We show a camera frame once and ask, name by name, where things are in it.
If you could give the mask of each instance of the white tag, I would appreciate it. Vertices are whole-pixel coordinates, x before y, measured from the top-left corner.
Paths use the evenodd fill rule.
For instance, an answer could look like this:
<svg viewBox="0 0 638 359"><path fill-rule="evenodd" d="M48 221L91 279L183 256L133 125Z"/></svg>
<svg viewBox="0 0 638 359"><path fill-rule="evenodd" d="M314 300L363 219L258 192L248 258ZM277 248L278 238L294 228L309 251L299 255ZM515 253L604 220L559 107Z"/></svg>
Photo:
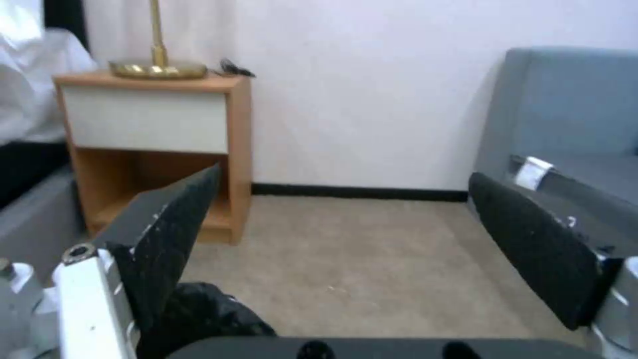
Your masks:
<svg viewBox="0 0 638 359"><path fill-rule="evenodd" d="M539 160L536 157L528 157L518 174L516 174L514 183L528 190L536 191L543 177L552 167L554 167L553 164Z"/></svg>

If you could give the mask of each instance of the floor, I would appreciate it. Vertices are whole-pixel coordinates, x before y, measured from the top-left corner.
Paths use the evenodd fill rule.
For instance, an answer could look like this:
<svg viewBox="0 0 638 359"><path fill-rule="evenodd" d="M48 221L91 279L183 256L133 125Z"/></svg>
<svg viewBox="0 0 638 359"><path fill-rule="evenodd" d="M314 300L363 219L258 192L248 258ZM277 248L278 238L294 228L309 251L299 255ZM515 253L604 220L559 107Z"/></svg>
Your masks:
<svg viewBox="0 0 638 359"><path fill-rule="evenodd" d="M182 280L218 285L285 336L582 344L459 203L256 196L242 243L196 244Z"/></svg>

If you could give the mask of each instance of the black baseboard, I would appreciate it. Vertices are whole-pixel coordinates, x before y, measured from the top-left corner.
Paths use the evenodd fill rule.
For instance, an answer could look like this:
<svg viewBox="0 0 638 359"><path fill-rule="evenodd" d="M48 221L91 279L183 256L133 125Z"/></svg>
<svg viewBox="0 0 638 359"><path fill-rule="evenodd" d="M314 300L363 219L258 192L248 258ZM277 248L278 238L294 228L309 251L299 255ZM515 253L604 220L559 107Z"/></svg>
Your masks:
<svg viewBox="0 0 638 359"><path fill-rule="evenodd" d="M304 197L405 199L409 201L465 202L468 200L467 191L276 185L270 183L253 183L253 194Z"/></svg>

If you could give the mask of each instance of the gray upholstery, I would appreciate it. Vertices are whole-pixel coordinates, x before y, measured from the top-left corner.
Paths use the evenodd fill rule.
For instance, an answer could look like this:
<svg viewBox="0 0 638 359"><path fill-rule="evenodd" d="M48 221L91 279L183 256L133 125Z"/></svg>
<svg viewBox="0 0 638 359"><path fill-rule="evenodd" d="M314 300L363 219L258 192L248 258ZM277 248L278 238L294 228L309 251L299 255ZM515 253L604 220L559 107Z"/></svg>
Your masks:
<svg viewBox="0 0 638 359"><path fill-rule="evenodd" d="M85 233L73 171L53 172L0 211L0 256L32 265L42 283Z"/></svg>
<svg viewBox="0 0 638 359"><path fill-rule="evenodd" d="M507 52L476 171L509 180L527 156L554 165L539 191L638 231L638 53L537 47Z"/></svg>

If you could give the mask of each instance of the white drawer front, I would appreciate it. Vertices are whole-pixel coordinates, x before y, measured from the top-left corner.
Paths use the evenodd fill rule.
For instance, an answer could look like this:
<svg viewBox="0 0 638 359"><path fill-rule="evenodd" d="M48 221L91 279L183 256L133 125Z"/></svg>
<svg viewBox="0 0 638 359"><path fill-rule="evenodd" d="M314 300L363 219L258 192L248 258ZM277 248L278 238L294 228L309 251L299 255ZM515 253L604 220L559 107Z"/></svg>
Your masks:
<svg viewBox="0 0 638 359"><path fill-rule="evenodd" d="M64 86L78 147L228 153L223 93Z"/></svg>

